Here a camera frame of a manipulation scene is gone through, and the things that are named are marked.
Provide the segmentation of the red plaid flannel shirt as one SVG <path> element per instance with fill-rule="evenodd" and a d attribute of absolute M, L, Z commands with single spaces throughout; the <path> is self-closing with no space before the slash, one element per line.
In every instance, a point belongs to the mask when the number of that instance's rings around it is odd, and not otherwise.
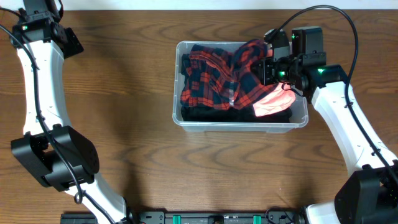
<path fill-rule="evenodd" d="M 195 44 L 190 53 L 190 76 L 185 78 L 180 103 L 217 110 L 241 110 L 270 94 L 276 84 L 263 85 L 251 66 L 266 57 L 267 45 L 250 40 L 235 52 Z"/>

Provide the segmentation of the pink garment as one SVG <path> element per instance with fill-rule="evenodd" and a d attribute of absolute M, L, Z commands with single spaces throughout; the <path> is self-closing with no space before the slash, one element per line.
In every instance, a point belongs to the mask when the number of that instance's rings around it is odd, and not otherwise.
<path fill-rule="evenodd" d="M 285 90 L 282 86 L 283 84 L 278 84 L 270 94 L 253 104 L 256 117 L 279 113 L 295 102 L 296 96 L 292 89 L 288 87 Z"/>

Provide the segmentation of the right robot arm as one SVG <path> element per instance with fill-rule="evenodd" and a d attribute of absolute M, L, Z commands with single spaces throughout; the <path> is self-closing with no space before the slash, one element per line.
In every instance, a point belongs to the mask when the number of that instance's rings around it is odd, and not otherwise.
<path fill-rule="evenodd" d="M 253 65 L 261 81 L 283 83 L 325 120 L 349 178 L 330 202 L 303 207 L 296 223 L 397 223 L 397 156 L 388 150 L 356 101 L 348 76 L 327 64 L 320 27 L 299 27 L 291 38 L 270 30 L 271 55 Z"/>

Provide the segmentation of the small black garment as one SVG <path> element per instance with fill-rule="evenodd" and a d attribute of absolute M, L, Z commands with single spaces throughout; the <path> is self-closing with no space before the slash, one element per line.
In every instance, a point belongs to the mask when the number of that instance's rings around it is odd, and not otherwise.
<path fill-rule="evenodd" d="M 181 67 L 181 74 L 185 77 L 188 78 L 191 74 L 190 69 L 190 55 L 189 54 L 183 54 L 182 55 L 182 67 Z"/>

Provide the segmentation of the large black garment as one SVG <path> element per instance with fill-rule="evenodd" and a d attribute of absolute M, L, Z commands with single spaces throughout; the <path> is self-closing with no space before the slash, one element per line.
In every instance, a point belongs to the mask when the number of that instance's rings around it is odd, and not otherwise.
<path fill-rule="evenodd" d="M 198 122 L 249 122 L 255 116 L 250 110 L 217 110 L 211 107 L 181 107 L 181 115 L 184 121 Z"/>

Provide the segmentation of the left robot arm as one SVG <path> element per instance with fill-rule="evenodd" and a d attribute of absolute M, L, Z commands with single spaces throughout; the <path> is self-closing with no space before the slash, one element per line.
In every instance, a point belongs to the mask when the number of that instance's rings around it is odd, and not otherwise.
<path fill-rule="evenodd" d="M 25 1 L 9 33 L 24 71 L 23 136 L 11 142 L 21 165 L 44 187 L 71 195 L 96 223 L 132 223 L 125 199 L 100 174 L 94 144 L 70 122 L 63 90 L 65 59 L 82 53 L 75 33 L 60 24 L 60 1 Z"/>

